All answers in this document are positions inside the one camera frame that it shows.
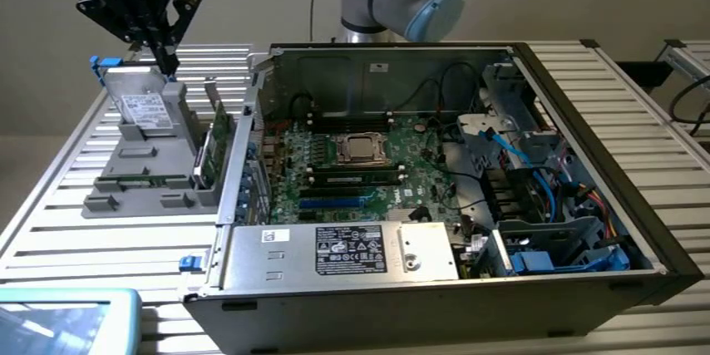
motherboard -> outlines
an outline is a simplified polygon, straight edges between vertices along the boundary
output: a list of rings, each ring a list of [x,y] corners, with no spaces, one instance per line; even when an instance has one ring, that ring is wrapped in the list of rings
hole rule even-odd
[[[272,124],[264,138],[270,224],[459,220],[451,178],[421,157],[432,145],[425,118],[388,118],[384,127],[286,124]]]

white wall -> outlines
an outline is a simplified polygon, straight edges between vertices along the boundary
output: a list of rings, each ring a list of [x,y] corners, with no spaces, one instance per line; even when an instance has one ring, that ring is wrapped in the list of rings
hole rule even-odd
[[[309,0],[205,0],[185,42],[300,42]],[[0,135],[70,131],[98,90],[93,54],[125,46],[74,10],[76,0],[0,0]],[[596,39],[616,57],[649,58],[661,39],[710,38],[707,0],[467,0],[449,39]],[[316,0],[321,41],[339,0]]]

tablet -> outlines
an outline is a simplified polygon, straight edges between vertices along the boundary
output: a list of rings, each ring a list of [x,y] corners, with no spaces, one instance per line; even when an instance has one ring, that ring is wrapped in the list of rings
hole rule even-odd
[[[13,355],[134,354],[141,299],[130,289],[0,288],[0,348]]]

sticker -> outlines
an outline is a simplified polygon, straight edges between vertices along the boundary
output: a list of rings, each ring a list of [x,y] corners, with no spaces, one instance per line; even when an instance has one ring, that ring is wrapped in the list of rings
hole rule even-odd
[[[383,242],[379,225],[316,228],[314,271],[321,276],[387,273]]]
[[[160,95],[125,95],[121,96],[121,99],[128,114],[133,117],[133,123],[141,129],[169,129],[173,127]]]
[[[469,250],[475,253],[480,252],[487,241],[488,237],[481,234],[473,234],[469,238]]]
[[[369,65],[369,72],[388,72],[389,64],[383,62],[375,62]]]
[[[359,183],[363,181],[363,178],[353,176],[349,178],[328,178],[325,182],[328,183]]]
[[[261,243],[276,243],[290,239],[289,229],[261,230]]]

side panel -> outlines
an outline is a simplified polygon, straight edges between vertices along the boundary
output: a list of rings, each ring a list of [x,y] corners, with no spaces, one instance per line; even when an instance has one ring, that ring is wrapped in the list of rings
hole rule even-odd
[[[185,307],[222,353],[344,350],[583,335],[663,284],[640,278],[549,280],[475,288],[198,299]]]

